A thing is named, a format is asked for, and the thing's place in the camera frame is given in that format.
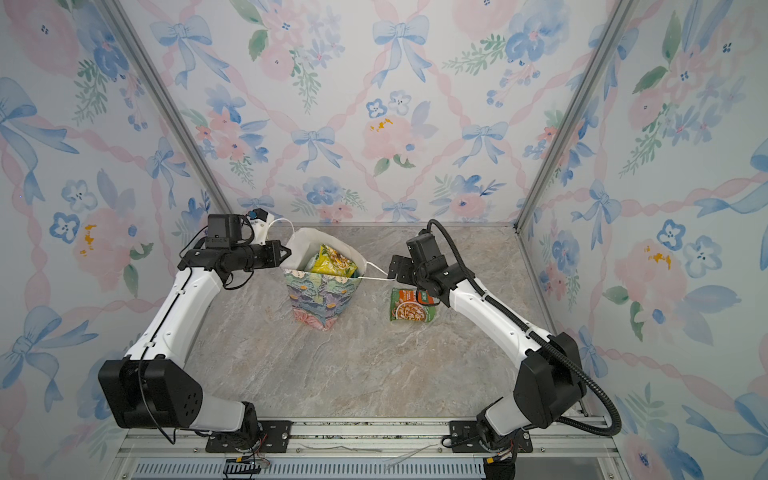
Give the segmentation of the corner aluminium post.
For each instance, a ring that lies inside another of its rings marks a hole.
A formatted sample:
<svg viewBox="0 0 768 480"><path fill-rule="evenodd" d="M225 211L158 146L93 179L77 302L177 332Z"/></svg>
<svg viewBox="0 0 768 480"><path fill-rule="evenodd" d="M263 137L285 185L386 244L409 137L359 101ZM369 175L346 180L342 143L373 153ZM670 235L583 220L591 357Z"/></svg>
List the corner aluminium post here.
<svg viewBox="0 0 768 480"><path fill-rule="evenodd" d="M186 156L187 163L207 190L212 205L219 213L233 214L235 210L220 188L214 172L202 157L178 105L161 80L159 70L129 20L125 9L119 1L114 0L96 1L95 5L115 33L129 60L137 68L142 80L146 83L148 93L158 107L161 118L169 128L170 135L177 141L180 150Z"/></svg>
<svg viewBox="0 0 768 480"><path fill-rule="evenodd" d="M536 202L544 192L545 186L551 173L556 169L559 157L565 150L571 135L576 131L581 116L586 110L588 103L596 89L596 83L607 68L609 57L615 52L615 48L623 35L626 25L636 7L636 1L621 0L616 3L615 9L608 17L605 23L602 35L599 38L592 57L590 58L582 80L578 88L574 91L573 98L565 110L565 115L561 129L555 136L552 146L545 156L541 168L534 178L531 189L526 197L526 203L514 223L515 233L520 233L525 229L526 224L534 216Z"/></svg>

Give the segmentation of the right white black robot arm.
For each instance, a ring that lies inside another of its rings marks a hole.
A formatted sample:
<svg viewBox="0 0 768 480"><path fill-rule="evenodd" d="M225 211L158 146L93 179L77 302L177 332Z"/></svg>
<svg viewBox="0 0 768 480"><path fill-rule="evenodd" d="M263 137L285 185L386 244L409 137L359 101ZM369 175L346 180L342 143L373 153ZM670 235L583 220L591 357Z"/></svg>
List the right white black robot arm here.
<svg viewBox="0 0 768 480"><path fill-rule="evenodd" d="M580 366L573 340L564 334L553 336L520 317L491 294L474 272L458 262L450 265L433 234L423 231L406 245L409 254L394 255L387 276L425 291L471 320L516 369L511 392L476 416L486 448L500 450L524 429L545 429L580 402L587 393L585 381L543 347L551 345Z"/></svg>

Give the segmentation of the aluminium front frame rail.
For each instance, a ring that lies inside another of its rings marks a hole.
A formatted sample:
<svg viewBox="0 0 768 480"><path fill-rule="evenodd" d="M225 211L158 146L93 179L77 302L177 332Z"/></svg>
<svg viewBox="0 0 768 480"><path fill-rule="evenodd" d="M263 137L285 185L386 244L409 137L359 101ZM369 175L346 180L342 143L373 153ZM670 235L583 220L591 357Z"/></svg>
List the aluminium front frame rail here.
<svg viewBox="0 0 768 480"><path fill-rule="evenodd" d="M257 453L131 431L109 479L626 479L615 442L554 424L518 453L485 450L470 418L267 419Z"/></svg>

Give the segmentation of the right corner aluminium post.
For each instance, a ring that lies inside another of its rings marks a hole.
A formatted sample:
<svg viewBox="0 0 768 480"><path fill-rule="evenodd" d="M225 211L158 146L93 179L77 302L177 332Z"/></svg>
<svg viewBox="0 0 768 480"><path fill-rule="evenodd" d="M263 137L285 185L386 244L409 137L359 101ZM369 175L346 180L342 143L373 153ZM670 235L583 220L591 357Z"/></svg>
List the right corner aluminium post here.
<svg viewBox="0 0 768 480"><path fill-rule="evenodd" d="M561 129L555 136L552 146L545 156L541 168L534 178L531 189L526 197L526 203L514 223L515 233L520 233L525 229L526 224L534 216L536 202L544 192L545 186L551 173L556 169L559 157L565 150L571 135L576 131L581 116L586 110L588 103L596 89L596 83L607 68L609 57L615 52L615 48L623 35L626 25L636 7L636 1L621 0L616 3L615 9L608 17L605 23L602 35L599 38L592 57L590 58L582 80L578 88L574 91L573 98L565 110L565 115Z"/></svg>

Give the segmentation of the yellow chips snack bag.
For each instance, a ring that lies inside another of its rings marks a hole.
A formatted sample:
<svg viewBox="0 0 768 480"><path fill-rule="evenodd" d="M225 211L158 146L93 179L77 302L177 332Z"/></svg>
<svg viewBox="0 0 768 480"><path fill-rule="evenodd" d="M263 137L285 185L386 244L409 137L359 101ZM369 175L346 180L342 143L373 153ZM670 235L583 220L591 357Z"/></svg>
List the yellow chips snack bag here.
<svg viewBox="0 0 768 480"><path fill-rule="evenodd" d="M358 266L338 250L322 244L318 252L310 259L307 270L315 274L353 278Z"/></svg>

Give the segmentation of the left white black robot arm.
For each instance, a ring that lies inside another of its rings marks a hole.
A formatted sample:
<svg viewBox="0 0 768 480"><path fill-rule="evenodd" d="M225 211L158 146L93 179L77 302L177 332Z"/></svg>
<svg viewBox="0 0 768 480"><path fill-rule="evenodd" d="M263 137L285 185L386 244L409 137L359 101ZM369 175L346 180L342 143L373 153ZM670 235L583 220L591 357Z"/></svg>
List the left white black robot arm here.
<svg viewBox="0 0 768 480"><path fill-rule="evenodd" d="M208 433L240 451L263 438L255 408L204 392L185 365L204 317L236 272L280 266L291 254L278 240L207 249L201 242L181 257L165 301L136 343L107 360L97 379L116 424L173 432Z"/></svg>

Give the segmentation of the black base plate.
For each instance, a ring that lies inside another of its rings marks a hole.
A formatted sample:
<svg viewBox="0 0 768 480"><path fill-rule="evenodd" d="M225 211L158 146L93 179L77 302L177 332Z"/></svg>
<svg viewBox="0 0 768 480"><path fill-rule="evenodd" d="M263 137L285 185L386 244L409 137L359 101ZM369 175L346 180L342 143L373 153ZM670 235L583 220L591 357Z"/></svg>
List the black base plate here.
<svg viewBox="0 0 768 480"><path fill-rule="evenodd" d="M289 420L261 420L235 432L216 432L208 437L205 452L286 453L293 423Z"/></svg>
<svg viewBox="0 0 768 480"><path fill-rule="evenodd" d="M533 452L531 436L527 431L518 429L501 436L476 420L450 421L449 433L441 439L441 445L453 453L497 455L511 449L518 453Z"/></svg>

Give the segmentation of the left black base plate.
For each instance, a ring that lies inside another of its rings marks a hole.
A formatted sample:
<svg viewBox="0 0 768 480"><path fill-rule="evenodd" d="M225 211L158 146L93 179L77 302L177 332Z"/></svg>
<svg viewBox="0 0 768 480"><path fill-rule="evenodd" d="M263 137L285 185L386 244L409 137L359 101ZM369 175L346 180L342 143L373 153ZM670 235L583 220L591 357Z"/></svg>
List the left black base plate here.
<svg viewBox="0 0 768 480"><path fill-rule="evenodd" d="M293 423L289 420L261 420L235 432L216 432L208 437L205 452L286 453Z"/></svg>

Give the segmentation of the green orange noodle snack packet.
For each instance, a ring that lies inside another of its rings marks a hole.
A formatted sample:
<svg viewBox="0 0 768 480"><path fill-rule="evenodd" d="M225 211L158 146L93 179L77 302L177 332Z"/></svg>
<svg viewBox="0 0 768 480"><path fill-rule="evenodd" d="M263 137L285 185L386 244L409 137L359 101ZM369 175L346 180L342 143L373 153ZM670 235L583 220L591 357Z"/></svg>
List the green orange noodle snack packet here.
<svg viewBox="0 0 768 480"><path fill-rule="evenodd" d="M393 289L390 295L389 319L430 323L436 317L440 302L417 289Z"/></svg>

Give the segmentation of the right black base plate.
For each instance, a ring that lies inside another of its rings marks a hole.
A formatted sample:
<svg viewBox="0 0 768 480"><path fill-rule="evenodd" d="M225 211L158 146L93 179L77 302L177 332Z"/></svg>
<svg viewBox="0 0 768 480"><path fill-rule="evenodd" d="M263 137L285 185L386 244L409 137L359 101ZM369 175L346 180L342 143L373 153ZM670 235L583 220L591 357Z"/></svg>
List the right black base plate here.
<svg viewBox="0 0 768 480"><path fill-rule="evenodd" d="M450 421L449 433L441 439L441 445L453 453L497 455L511 449L518 453L533 452L531 436L527 431L518 429L501 436L476 420Z"/></svg>

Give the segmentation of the floral paper gift bag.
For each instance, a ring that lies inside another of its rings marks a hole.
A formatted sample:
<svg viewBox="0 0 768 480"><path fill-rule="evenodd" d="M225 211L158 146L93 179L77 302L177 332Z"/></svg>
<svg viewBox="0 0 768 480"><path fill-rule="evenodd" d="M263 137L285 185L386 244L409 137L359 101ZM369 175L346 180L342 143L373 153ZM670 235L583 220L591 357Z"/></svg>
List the floral paper gift bag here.
<svg viewBox="0 0 768 480"><path fill-rule="evenodd" d="M326 244L350 260L358 270L353 278L310 273L310 259ZM328 331L364 281L385 282L386 272L349 244L318 229L295 229L287 242L292 254L281 264L294 318L315 329Z"/></svg>

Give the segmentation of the left corner aluminium post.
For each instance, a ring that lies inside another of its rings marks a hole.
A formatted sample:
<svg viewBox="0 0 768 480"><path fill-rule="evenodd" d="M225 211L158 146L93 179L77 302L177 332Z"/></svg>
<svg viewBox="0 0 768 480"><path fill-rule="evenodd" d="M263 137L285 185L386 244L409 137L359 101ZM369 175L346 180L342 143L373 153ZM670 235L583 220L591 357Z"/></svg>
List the left corner aluminium post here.
<svg viewBox="0 0 768 480"><path fill-rule="evenodd" d="M125 9L119 1L114 0L96 1L95 5L115 33L129 60L137 68L142 80L146 83L148 93L158 107L161 118L169 128L170 135L177 141L180 150L186 156L187 163L207 190L212 205L219 213L233 214L235 210L220 188L214 172L202 157L178 105L161 80L159 70L129 20Z"/></svg>

